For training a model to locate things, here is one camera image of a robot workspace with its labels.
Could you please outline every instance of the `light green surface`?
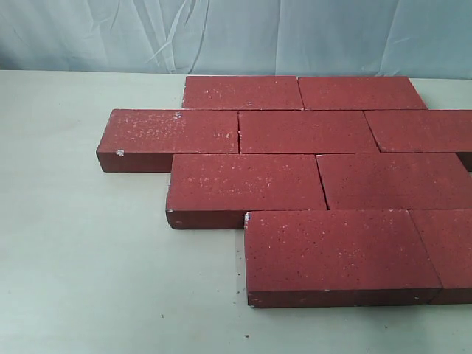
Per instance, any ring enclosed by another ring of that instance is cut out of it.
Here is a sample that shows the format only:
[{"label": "light green surface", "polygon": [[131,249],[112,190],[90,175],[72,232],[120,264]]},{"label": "light green surface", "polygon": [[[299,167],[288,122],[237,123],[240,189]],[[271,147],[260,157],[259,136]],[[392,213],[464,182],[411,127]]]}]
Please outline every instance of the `light green surface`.
[{"label": "light green surface", "polygon": [[[472,81],[414,84],[430,108],[472,108]],[[472,305],[246,306],[242,232],[171,230],[168,174],[94,155],[112,108],[179,108],[183,87],[0,72],[1,354],[472,353]]]}]

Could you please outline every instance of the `white backdrop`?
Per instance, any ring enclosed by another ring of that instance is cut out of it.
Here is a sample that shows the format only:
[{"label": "white backdrop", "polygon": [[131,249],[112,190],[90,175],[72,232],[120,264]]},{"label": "white backdrop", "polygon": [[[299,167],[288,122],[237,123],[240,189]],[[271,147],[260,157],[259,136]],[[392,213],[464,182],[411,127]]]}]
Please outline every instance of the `white backdrop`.
[{"label": "white backdrop", "polygon": [[0,68],[472,78],[471,0],[0,0]]}]

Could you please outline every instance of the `brick top surface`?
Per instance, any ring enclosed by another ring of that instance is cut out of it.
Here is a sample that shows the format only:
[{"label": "brick top surface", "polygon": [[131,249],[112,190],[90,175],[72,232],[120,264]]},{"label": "brick top surface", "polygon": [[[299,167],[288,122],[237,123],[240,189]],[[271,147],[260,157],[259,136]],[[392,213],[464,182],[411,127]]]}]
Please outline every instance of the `brick top surface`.
[{"label": "brick top surface", "polygon": [[238,153],[237,112],[115,109],[99,152]]},{"label": "brick top surface", "polygon": [[248,291],[439,288],[405,210],[250,212]]},{"label": "brick top surface", "polygon": [[309,155],[176,155],[167,209],[326,209]]},{"label": "brick top surface", "polygon": [[470,209],[472,178],[454,153],[318,155],[330,209]]},{"label": "brick top surface", "polygon": [[303,109],[294,76],[189,76],[184,108]]},{"label": "brick top surface", "polygon": [[305,109],[427,109],[409,78],[301,77]]},{"label": "brick top surface", "polygon": [[241,153],[375,153],[361,111],[241,111]]},{"label": "brick top surface", "polygon": [[366,111],[383,152],[472,151],[472,111]]},{"label": "brick top surface", "polygon": [[472,210],[415,210],[412,216],[444,288],[472,288]]}]

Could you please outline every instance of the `brick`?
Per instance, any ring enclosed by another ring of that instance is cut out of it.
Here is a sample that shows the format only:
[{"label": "brick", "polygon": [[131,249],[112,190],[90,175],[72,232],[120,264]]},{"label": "brick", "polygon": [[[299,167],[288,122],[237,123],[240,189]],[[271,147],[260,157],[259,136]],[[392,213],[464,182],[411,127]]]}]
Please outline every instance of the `brick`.
[{"label": "brick", "polygon": [[301,77],[305,109],[427,109],[407,77]]},{"label": "brick", "polygon": [[384,153],[458,153],[472,170],[472,111],[366,111]]},{"label": "brick", "polygon": [[97,156],[105,172],[170,172],[175,153],[238,153],[237,112],[115,109]]},{"label": "brick", "polygon": [[329,209],[470,209],[472,178],[453,153],[318,155]]},{"label": "brick", "polygon": [[361,111],[241,111],[241,153],[375,153]]},{"label": "brick", "polygon": [[184,108],[303,109],[294,76],[189,76]]},{"label": "brick", "polygon": [[326,210],[314,156],[176,155],[167,196],[174,229],[242,229],[250,210]]},{"label": "brick", "polygon": [[441,284],[406,210],[250,212],[256,308],[419,305]]},{"label": "brick", "polygon": [[472,210],[412,212],[443,289],[434,305],[472,303]]}]

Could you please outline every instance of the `red brick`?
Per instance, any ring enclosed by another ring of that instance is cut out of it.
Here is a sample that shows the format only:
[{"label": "red brick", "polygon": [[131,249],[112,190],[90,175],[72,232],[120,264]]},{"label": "red brick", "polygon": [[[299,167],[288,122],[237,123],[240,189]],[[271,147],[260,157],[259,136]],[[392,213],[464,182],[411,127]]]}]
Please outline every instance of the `red brick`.
[{"label": "red brick", "polygon": [[301,77],[305,109],[427,109],[407,77]]},{"label": "red brick", "polygon": [[412,212],[443,289],[432,304],[472,303],[472,210]]},{"label": "red brick", "polygon": [[305,209],[326,210],[314,156],[174,158],[166,206],[174,229],[242,229],[250,210]]},{"label": "red brick", "polygon": [[170,172],[174,153],[238,153],[237,112],[115,109],[97,156],[105,172]]},{"label": "red brick", "polygon": [[472,111],[366,111],[384,153],[459,153],[472,170]]},{"label": "red brick", "polygon": [[424,304],[441,284],[406,210],[250,212],[248,304]]},{"label": "red brick", "polygon": [[329,209],[470,209],[472,178],[453,153],[318,155]]},{"label": "red brick", "polygon": [[189,76],[184,108],[303,109],[294,76]]},{"label": "red brick", "polygon": [[374,153],[361,111],[242,111],[241,153]]}]

